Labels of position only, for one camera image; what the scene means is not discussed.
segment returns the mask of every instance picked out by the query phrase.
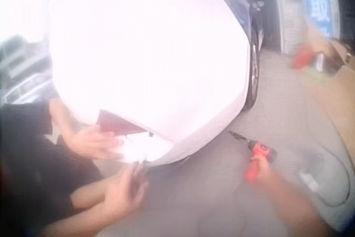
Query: orange power drill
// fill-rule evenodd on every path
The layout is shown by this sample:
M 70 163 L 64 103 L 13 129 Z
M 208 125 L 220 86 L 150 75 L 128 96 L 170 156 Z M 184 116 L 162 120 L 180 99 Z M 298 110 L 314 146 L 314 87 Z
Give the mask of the orange power drill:
M 240 134 L 237 134 L 232 131 L 229 131 L 229 132 L 230 132 L 230 134 L 232 134 L 232 136 L 235 139 L 246 142 L 249 150 L 253 153 L 253 156 L 254 155 L 261 155 L 261 156 L 265 157 L 269 162 L 273 162 L 276 159 L 277 152 L 274 149 L 265 146 L 260 141 L 249 140 Z M 245 172 L 246 181 L 248 183 L 253 183 L 255 181 L 257 173 L 258 173 L 258 162 L 256 160 L 253 160 L 250 162 L 250 164 Z

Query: pavement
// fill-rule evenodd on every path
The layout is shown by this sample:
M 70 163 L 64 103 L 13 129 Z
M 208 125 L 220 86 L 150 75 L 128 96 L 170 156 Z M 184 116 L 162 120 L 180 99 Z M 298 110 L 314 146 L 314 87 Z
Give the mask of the pavement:
M 331 153 L 346 166 L 351 188 L 354 171 L 337 131 L 304 90 L 301 74 L 289 62 L 262 50 L 255 106 L 238 115 L 227 130 L 275 148 L 275 169 L 304 190 L 324 220 L 341 230 L 354 214 L 354 190 L 345 204 L 327 207 L 302 185 L 298 174 L 305 167 L 320 165 L 319 194 L 337 204 L 346 197 L 349 182 L 344 167 Z M 98 236 L 288 236 L 270 202 L 243 181 L 249 157 L 245 144 L 225 131 L 186 160 L 152 168 L 142 209 Z M 106 166 L 103 172 L 114 168 Z

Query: hand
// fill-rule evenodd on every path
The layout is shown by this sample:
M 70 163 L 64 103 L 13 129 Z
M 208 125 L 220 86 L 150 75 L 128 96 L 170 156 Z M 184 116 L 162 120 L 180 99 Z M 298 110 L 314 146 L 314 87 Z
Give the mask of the hand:
M 77 133 L 63 134 L 67 146 L 76 154 L 86 158 L 117 160 L 121 157 L 113 149 L 123 144 L 114 133 L 103 133 L 99 125 L 89 126 Z
M 132 164 L 113 180 L 102 203 L 103 215 L 110 223 L 127 216 L 142 203 L 148 183 L 144 181 L 141 166 Z
M 276 172 L 271 168 L 267 159 L 263 156 L 255 155 L 251 158 L 251 160 L 256 160 L 258 162 L 258 173 L 256 175 L 256 181 L 263 185 L 270 183 L 276 176 Z

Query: black cable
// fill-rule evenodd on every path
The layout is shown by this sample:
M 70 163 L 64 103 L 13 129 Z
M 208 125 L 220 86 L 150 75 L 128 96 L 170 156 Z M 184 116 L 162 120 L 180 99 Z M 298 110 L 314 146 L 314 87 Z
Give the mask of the black cable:
M 341 166 L 343 166 L 343 169 L 345 170 L 345 173 L 346 173 L 346 176 L 347 176 L 347 179 L 348 179 L 348 185 L 349 185 L 349 186 L 348 186 L 348 192 L 347 192 L 347 194 L 346 194 L 346 196 L 345 196 L 345 199 L 342 200 L 342 201 L 340 201 L 340 202 L 337 203 L 337 204 L 332 204 L 332 203 L 328 202 L 326 199 L 324 199 L 323 197 L 321 197 L 321 195 L 320 195 L 319 193 L 314 192 L 315 195 L 319 198 L 319 200 L 320 200 L 325 206 L 327 206 L 327 207 L 329 207 L 329 208 L 336 208 L 336 207 L 338 207 L 338 206 L 341 206 L 341 205 L 345 204 L 346 201 L 347 201 L 347 200 L 349 199 L 349 197 L 350 197 L 350 192 L 351 192 L 350 174 L 349 174 L 349 171 L 348 171 L 347 167 L 345 166 L 344 162 L 341 161 L 340 158 L 339 158 L 337 155 L 335 155 L 335 153 L 333 153 L 332 151 L 330 151 L 330 149 L 328 149 L 327 147 L 325 147 L 325 146 L 324 146 L 323 144 L 321 144 L 320 142 L 317 142 L 317 143 L 318 143 L 318 145 L 319 145 L 321 148 L 323 148 L 323 149 L 324 149 L 325 151 L 327 151 L 330 155 L 332 155 L 332 156 L 341 164 Z

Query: tire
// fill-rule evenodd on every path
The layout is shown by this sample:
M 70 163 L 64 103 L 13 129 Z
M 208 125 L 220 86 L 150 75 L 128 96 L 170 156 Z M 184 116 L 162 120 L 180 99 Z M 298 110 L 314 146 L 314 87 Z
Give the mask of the tire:
M 257 91 L 259 86 L 260 76 L 260 60 L 258 50 L 258 40 L 255 31 L 251 30 L 251 42 L 250 42 L 250 72 L 249 72 L 249 84 L 248 93 L 245 100 L 243 111 L 247 111 L 253 107 L 257 97 Z

